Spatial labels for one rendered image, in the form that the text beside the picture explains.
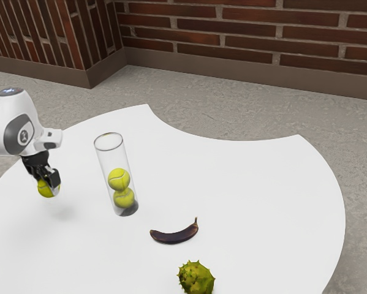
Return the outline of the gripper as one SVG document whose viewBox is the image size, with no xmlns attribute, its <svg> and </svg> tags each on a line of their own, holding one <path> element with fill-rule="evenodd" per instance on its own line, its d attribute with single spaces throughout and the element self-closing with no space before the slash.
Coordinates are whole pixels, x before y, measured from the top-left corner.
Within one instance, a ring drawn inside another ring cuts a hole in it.
<svg viewBox="0 0 367 294">
<path fill-rule="evenodd" d="M 57 169 L 49 167 L 49 155 L 50 153 L 48 151 L 42 151 L 31 156 L 21 156 L 21 160 L 27 172 L 34 179 L 44 179 L 51 193 L 53 195 L 58 195 L 61 178 Z"/>
</svg>

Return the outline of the tennis ball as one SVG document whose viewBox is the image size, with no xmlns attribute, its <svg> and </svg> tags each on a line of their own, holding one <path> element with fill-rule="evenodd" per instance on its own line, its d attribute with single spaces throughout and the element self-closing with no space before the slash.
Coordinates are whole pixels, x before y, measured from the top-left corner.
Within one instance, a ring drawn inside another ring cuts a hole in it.
<svg viewBox="0 0 367 294">
<path fill-rule="evenodd" d="M 108 185 L 115 191 L 124 191 L 129 187 L 130 174 L 123 168 L 115 168 L 109 174 L 107 178 Z"/>
<path fill-rule="evenodd" d="M 50 186 L 43 179 L 39 179 L 37 182 L 37 190 L 39 194 L 45 198 L 52 198 L 54 194 L 52 193 Z"/>
<path fill-rule="evenodd" d="M 115 191 L 113 193 L 113 202 L 119 208 L 129 208 L 134 204 L 135 194 L 133 190 L 128 187 L 123 191 Z"/>
</svg>

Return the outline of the clear plastic ball tube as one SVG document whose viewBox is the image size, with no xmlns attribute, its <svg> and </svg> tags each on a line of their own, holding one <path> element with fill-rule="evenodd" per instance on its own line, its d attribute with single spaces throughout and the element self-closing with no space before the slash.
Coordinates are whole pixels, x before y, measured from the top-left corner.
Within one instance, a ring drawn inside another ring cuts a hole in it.
<svg viewBox="0 0 367 294">
<path fill-rule="evenodd" d="M 97 158 L 99 160 L 100 167 L 102 169 L 103 178 L 108 190 L 108 196 L 112 203 L 113 210 L 118 216 L 131 216 L 137 212 L 139 204 L 138 197 L 135 191 L 134 179 L 127 159 L 126 149 L 124 145 L 123 136 L 116 132 L 108 132 L 98 136 L 94 140 L 94 147 L 96 150 Z M 113 202 L 113 190 L 107 182 L 108 174 L 115 168 L 123 168 L 130 174 L 129 187 L 135 194 L 134 204 L 126 209 L 117 207 Z"/>
</svg>

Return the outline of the overripe brown banana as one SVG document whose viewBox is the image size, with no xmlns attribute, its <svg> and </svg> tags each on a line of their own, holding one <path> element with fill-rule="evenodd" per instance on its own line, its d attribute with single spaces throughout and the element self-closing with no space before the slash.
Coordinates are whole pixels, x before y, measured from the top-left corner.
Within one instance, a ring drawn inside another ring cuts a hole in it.
<svg viewBox="0 0 367 294">
<path fill-rule="evenodd" d="M 197 217 L 194 222 L 183 230 L 173 233 L 164 233 L 157 230 L 150 230 L 149 234 L 153 240 L 162 244 L 179 244 L 193 238 L 199 231 Z"/>
</svg>

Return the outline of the spiky green chestnut husk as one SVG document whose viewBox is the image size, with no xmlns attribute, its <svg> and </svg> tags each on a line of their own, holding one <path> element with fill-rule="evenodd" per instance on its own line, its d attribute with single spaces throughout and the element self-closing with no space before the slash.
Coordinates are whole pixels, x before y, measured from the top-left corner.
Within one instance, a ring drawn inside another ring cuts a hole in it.
<svg viewBox="0 0 367 294">
<path fill-rule="evenodd" d="M 215 277 L 199 260 L 187 261 L 177 274 L 185 294 L 212 294 Z"/>
</svg>

